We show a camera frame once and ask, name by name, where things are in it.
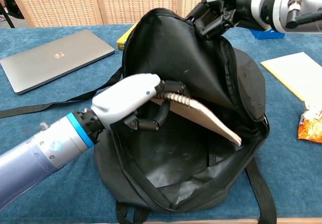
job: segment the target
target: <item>orange chip bag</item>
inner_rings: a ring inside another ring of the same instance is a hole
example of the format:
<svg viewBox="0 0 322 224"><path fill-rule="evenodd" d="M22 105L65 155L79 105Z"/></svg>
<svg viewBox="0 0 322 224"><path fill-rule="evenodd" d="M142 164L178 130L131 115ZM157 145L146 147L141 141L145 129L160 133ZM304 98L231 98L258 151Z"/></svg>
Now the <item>orange chip bag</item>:
<svg viewBox="0 0 322 224"><path fill-rule="evenodd" d="M297 138L322 143L322 107L305 105L301 115Z"/></svg>

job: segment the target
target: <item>robotic hand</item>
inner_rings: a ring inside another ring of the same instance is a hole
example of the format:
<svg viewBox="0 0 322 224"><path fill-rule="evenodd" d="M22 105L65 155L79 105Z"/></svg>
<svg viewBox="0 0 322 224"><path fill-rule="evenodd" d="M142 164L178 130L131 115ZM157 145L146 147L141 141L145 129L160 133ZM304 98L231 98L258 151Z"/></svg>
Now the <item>robotic hand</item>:
<svg viewBox="0 0 322 224"><path fill-rule="evenodd" d="M111 124L124 121L134 130L158 130L169 101L153 120L138 119L136 109L162 92L186 94L186 89L155 74L136 74L93 97L90 109L69 113L50 126L42 123L42 131L0 156L0 210L92 148Z"/></svg>
<svg viewBox="0 0 322 224"><path fill-rule="evenodd" d="M322 0L202 0L187 19L206 40L232 27L322 33Z"/></svg>

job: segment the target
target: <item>blue tablecloth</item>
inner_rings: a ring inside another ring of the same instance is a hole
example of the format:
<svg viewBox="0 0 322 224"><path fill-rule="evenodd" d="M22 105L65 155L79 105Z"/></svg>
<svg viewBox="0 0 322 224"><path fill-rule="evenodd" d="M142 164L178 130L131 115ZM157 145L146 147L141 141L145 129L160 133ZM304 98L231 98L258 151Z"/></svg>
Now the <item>blue tablecloth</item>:
<svg viewBox="0 0 322 224"><path fill-rule="evenodd" d="M0 110L67 100L97 88L121 64L117 39L131 25L26 28L0 30L0 58L33 48L83 28L88 28L115 47L114 55L79 69L21 96L16 95L0 68ZM225 33L234 47L260 61L304 51L322 64L321 35L286 35L284 39L256 40L247 29ZM322 145L297 140L301 102L261 65L267 84L267 116L271 134L256 156L259 168L274 196L279 217L322 216ZM0 154L66 113L83 110L90 101L44 112L0 119ZM180 214L152 213L149 221L227 218L258 218L259 209L243 173L228 198L217 208ZM0 223L117 222L115 199L100 180L93 150L69 163L61 171L21 196L0 212Z"/></svg>

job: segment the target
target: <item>laptop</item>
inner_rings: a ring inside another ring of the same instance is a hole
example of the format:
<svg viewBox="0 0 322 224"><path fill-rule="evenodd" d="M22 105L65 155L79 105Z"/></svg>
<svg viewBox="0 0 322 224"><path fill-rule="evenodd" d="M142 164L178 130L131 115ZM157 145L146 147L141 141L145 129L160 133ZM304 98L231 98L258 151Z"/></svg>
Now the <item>laptop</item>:
<svg viewBox="0 0 322 224"><path fill-rule="evenodd" d="M0 60L17 94L28 92L98 61L114 48L85 29Z"/></svg>

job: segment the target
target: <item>backpack strap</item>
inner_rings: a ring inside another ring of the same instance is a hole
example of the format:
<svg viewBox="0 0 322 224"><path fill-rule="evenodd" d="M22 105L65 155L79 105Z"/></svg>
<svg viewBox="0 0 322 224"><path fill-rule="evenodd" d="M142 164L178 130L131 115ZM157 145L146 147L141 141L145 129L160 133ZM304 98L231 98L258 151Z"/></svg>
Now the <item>backpack strap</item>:
<svg viewBox="0 0 322 224"><path fill-rule="evenodd" d="M27 114L27 113L41 112L41 111L44 111L54 105L74 103L74 102L88 100L91 97L95 96L95 94L98 90L101 90L101 89L104 89L106 87L110 87L110 86L116 84L121 79L121 76L122 76L122 69L120 67L105 84L103 84L102 86L98 87L95 90L92 90L90 92L86 92L86 93L81 94L77 97L70 98L66 101L51 102L51 103L46 103L46 104L23 106L23 107L17 107L17 108L3 110L3 111L0 111L0 118L23 115L23 114Z"/></svg>
<svg viewBox="0 0 322 224"><path fill-rule="evenodd" d="M276 224L277 213L274 199L258 169L255 158L247 165L246 173L260 208L261 216L258 224Z"/></svg>
<svg viewBox="0 0 322 224"><path fill-rule="evenodd" d="M116 217L119 224L143 224L146 222L150 211L146 208L137 207L134 212L133 221L126 219L129 206L116 202Z"/></svg>

